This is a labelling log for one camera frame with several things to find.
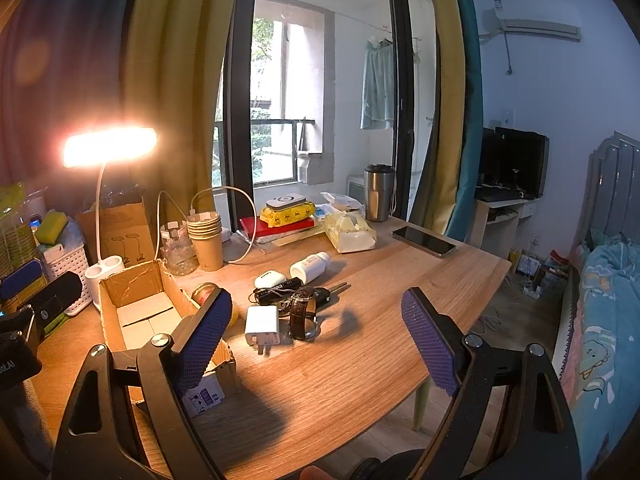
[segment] lamp light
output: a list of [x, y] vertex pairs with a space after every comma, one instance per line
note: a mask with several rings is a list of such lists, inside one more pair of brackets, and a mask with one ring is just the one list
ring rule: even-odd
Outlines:
[[95, 187], [95, 251], [98, 263], [89, 267], [84, 276], [95, 306], [100, 309], [98, 282], [124, 268], [120, 256], [106, 260], [100, 254], [100, 188], [102, 176], [108, 162], [133, 160], [149, 153], [156, 145], [157, 135], [153, 128], [117, 126], [100, 131], [87, 131], [69, 137], [63, 151], [63, 165], [96, 166], [100, 164], [98, 183]]

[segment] door frame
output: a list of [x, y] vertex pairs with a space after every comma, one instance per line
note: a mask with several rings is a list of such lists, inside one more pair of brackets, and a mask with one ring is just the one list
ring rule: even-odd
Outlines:
[[[394, 114], [393, 165], [396, 168], [396, 211], [406, 219], [414, 153], [414, 69], [411, 16], [408, 0], [389, 0], [396, 58], [396, 111]], [[223, 72], [223, 131], [220, 146], [224, 184], [254, 196], [251, 161], [250, 79], [251, 42], [255, 0], [236, 0], [226, 43]], [[232, 228], [239, 219], [253, 215], [251, 205], [236, 193], [227, 193]]]

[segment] keyboard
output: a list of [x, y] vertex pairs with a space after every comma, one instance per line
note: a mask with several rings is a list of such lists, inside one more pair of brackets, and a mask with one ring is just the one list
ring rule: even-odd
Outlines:
[[506, 187], [476, 187], [476, 199], [483, 202], [503, 202], [504, 200], [519, 200], [524, 193], [517, 189]]

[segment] yellow sponge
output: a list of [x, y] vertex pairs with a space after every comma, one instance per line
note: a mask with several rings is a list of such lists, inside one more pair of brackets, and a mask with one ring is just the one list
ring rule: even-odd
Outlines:
[[59, 211], [49, 211], [42, 219], [36, 231], [36, 238], [41, 244], [53, 245], [66, 226], [66, 215]]

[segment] tree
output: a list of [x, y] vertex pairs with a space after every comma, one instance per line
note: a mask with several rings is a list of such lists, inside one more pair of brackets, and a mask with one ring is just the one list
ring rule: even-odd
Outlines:
[[273, 41], [273, 21], [265, 18], [254, 18], [251, 61], [271, 59], [271, 41]]
[[[252, 30], [251, 42], [251, 62], [257, 67], [258, 73], [263, 73], [266, 64], [271, 60], [271, 42], [273, 41], [273, 21], [265, 18], [254, 18], [254, 28]], [[271, 114], [264, 108], [252, 107], [250, 109], [251, 119], [271, 119]], [[222, 100], [216, 103], [217, 122], [223, 121]], [[220, 136], [222, 131], [214, 132], [213, 143], [213, 165], [212, 165], [212, 182], [214, 186], [222, 184], [221, 165], [220, 165]], [[252, 173], [254, 178], [262, 175], [262, 149], [271, 146], [271, 125], [254, 124], [251, 126], [251, 162]]]

